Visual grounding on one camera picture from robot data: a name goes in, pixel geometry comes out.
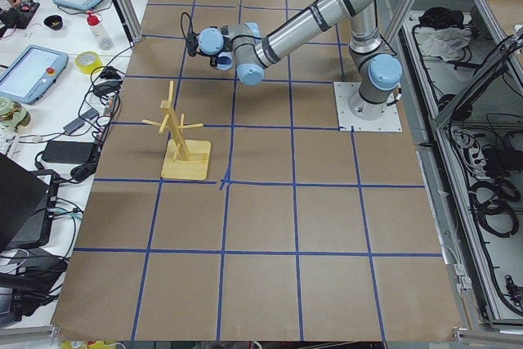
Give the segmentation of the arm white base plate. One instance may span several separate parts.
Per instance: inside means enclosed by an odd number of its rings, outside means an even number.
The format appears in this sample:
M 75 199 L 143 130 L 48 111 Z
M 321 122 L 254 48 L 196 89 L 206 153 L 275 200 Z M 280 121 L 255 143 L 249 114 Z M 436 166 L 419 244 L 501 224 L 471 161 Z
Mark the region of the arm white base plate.
M 402 132 L 397 105 L 369 104 L 360 96 L 360 83 L 334 82 L 338 129 L 344 132 Z

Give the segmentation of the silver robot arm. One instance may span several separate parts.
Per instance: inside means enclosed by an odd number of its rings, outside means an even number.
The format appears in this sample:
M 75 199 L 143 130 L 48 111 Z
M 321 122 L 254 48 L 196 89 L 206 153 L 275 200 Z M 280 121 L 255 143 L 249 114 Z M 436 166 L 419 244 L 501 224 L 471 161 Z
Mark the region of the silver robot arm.
M 349 109 L 360 119 L 376 120 L 391 105 L 388 98 L 399 85 L 402 66 L 384 47 L 375 0 L 315 0 L 266 36 L 254 22 L 182 33 L 189 56 L 206 56 L 213 68 L 234 68 L 241 83 L 253 86 L 266 69 L 345 19 L 351 22 L 349 52 L 361 77 Z

